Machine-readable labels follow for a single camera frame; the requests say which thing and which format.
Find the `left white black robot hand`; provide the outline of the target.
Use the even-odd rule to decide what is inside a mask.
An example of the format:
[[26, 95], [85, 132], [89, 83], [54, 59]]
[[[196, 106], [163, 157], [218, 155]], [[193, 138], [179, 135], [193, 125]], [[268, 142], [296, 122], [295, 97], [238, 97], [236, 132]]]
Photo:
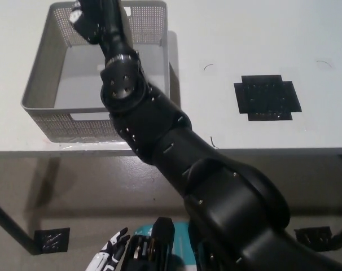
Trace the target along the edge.
[[127, 232], [128, 228], [125, 227], [111, 237], [102, 249], [94, 255], [86, 271], [116, 270], [130, 239]]

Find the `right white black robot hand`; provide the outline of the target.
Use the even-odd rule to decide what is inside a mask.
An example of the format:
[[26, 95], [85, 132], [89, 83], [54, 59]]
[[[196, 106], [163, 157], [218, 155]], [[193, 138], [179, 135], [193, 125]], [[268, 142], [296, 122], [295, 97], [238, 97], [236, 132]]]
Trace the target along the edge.
[[108, 63], [119, 55], [136, 55], [123, 18], [127, 16], [120, 1], [75, 1], [69, 22], [86, 42], [99, 45]]

